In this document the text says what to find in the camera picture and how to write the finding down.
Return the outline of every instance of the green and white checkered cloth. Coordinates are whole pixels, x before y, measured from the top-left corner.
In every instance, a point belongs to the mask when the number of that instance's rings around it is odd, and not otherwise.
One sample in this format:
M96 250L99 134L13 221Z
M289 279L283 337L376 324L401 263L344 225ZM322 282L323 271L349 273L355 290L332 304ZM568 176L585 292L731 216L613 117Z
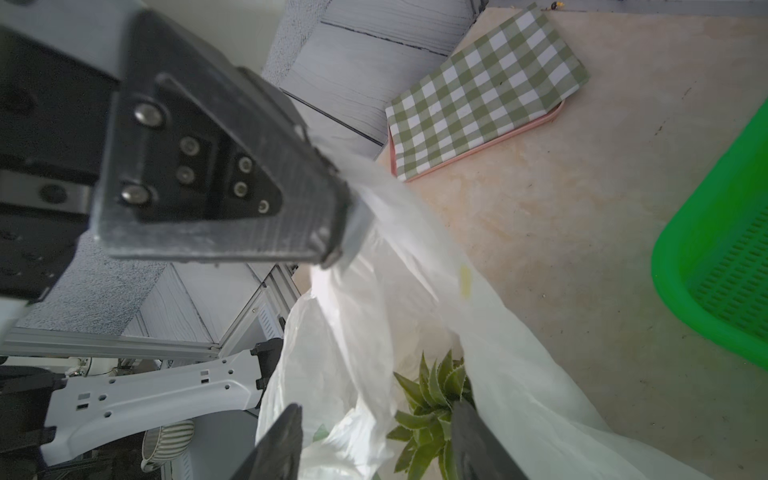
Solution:
M401 94L386 109L401 180L539 118L588 79L530 5Z

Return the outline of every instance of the green plastic basket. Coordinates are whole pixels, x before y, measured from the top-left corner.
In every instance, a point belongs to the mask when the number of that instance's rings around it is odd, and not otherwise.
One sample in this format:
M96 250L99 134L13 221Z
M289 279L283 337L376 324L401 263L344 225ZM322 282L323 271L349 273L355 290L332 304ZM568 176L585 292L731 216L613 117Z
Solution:
M661 233L651 271L677 318L768 369L768 101Z

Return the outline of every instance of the white plastic bag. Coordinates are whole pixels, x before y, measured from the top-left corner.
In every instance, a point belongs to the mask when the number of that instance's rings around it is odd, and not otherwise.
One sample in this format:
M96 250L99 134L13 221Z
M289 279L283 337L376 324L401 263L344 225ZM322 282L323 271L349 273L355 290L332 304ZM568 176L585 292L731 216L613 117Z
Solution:
M531 480L707 478L611 432L419 198L370 161L313 143L374 221L346 268L312 269L263 397L257 440L287 405L303 407L300 478L394 478L404 444L386 434L407 408L392 372L416 378L422 351L431 362L450 348L463 349L478 414Z

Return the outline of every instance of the bolt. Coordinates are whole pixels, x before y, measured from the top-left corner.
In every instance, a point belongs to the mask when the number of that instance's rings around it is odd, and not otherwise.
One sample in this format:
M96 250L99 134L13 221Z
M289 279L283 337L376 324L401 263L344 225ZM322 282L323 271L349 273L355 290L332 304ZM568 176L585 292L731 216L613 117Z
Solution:
M240 168L241 172L244 174L249 174L253 169L253 161L248 157L240 157L240 159L237 161L237 166Z
M149 201L149 190L141 185L126 185L120 192L125 203L131 205L143 205Z
M176 169L176 180L182 185L191 185L194 183L194 170L187 165L182 165Z
M163 124L163 114L160 109L148 103L136 105L134 117L145 127L157 128Z
M200 142L193 137L184 137L179 142L179 148L181 149L181 153L194 157L200 153Z
M237 182L233 191L235 193L235 197L243 198L248 193L248 186L245 184L245 182Z

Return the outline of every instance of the wooden panel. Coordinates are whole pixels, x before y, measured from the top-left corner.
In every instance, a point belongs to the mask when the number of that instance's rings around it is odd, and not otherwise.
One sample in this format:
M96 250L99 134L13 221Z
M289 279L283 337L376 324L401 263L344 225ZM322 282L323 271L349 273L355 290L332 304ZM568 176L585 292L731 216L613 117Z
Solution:
M334 121L332 118L328 118L326 115L307 107L300 101L293 98L291 98L291 100L293 100L293 105L299 111L301 117L311 130L330 139L340 147L355 154L362 155L370 160L376 158L376 155L382 150L381 145L372 142L354 130L351 130L339 122Z
M165 267L140 309L151 338L213 342L173 266Z
M147 333L147 327L144 325L144 321L141 318L141 314L136 312L134 318L128 323L123 330L123 336L149 336Z
M219 342L259 282L245 263L174 263L214 342Z
M333 0L323 22L448 55L472 24L472 9L469 0Z
M258 282L263 282L275 267L274 263L247 263Z
M384 143L384 108L445 56L331 25L317 25L280 85Z

